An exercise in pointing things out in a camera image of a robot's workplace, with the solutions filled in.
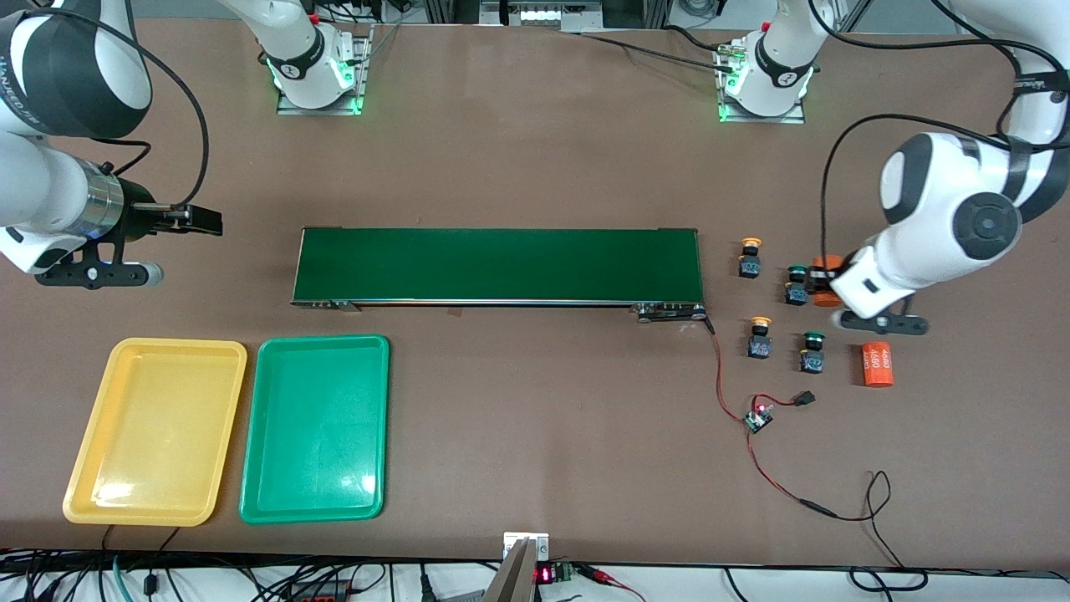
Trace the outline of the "orange cylinder printed 4680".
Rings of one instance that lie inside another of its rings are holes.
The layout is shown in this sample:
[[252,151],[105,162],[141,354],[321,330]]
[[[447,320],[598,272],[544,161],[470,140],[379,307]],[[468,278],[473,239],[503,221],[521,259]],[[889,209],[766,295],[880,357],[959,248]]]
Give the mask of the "orange cylinder printed 4680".
[[[814,257],[810,266],[823,266],[827,271],[830,262],[843,262],[843,258],[839,254],[819,254]],[[809,297],[815,306],[822,306],[822,308],[837,308],[837,306],[842,304],[841,298],[830,289],[827,291],[809,291]]]
[[871,340],[861,345],[863,385],[868,388],[895,386],[893,350],[883,340]]

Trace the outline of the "yellow plastic tray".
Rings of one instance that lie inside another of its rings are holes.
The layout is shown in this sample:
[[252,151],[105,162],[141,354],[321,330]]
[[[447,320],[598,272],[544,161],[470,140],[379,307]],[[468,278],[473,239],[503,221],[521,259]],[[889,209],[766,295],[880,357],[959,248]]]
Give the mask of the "yellow plastic tray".
[[121,340],[70,476],[68,522],[204,523],[217,506],[246,362],[234,340]]

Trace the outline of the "green plastic tray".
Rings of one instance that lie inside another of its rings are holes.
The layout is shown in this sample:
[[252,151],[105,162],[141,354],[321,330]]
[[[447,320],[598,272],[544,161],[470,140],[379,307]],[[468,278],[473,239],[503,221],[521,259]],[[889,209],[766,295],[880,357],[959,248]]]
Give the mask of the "green plastic tray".
[[385,506],[389,340],[269,339],[257,351],[238,513],[245,523],[368,521]]

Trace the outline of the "green conveyor belt unit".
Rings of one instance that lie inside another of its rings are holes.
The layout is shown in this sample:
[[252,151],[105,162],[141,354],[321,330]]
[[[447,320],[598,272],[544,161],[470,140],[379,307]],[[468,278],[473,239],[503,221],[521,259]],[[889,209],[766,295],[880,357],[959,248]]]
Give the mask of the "green conveyor belt unit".
[[624,308],[706,319],[693,229],[307,227],[295,306]]

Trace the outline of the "red clip lead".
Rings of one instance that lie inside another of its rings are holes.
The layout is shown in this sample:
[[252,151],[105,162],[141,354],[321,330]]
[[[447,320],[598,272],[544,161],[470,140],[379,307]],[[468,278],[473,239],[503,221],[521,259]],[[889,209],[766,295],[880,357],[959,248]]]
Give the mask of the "red clip lead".
[[603,585],[605,587],[620,589],[628,592],[628,595],[635,595],[635,597],[638,598],[639,602],[647,602],[647,599],[645,598],[644,595],[640,595],[639,591],[620,582],[618,578],[613,578],[612,575],[610,575],[607,572],[603,572],[603,570],[596,569],[593,567],[593,565],[588,564],[572,564],[572,565],[574,565],[574,571],[576,571],[578,575],[582,576],[582,578],[588,578],[596,584]]

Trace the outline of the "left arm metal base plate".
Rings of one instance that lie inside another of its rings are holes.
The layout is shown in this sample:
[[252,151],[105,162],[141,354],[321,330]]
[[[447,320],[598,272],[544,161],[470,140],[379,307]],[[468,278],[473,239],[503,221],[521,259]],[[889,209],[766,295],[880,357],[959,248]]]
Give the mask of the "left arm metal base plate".
[[727,66],[725,73],[717,74],[720,121],[802,125],[802,98],[813,70],[769,75],[756,61],[753,34],[719,45],[712,58],[715,65]]

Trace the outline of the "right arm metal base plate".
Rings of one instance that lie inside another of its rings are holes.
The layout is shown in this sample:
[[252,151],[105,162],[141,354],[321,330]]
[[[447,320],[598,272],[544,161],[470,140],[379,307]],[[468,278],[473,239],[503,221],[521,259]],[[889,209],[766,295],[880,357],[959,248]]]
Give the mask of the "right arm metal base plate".
[[337,29],[333,24],[318,24],[324,35],[324,57],[299,81],[299,99],[325,101],[316,107],[294,103],[287,91],[292,83],[279,79],[273,70],[273,84],[278,89],[276,114],[278,115],[360,115],[364,108],[364,93],[369,76],[369,65],[377,34],[377,24],[354,34]]

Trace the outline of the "aluminium frame rack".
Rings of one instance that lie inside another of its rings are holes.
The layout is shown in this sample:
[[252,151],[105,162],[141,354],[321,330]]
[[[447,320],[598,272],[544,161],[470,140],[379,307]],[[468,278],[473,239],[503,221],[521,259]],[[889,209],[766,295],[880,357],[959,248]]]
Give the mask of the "aluminium frame rack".
[[674,0],[412,0],[428,24],[539,27],[562,32],[659,29]]

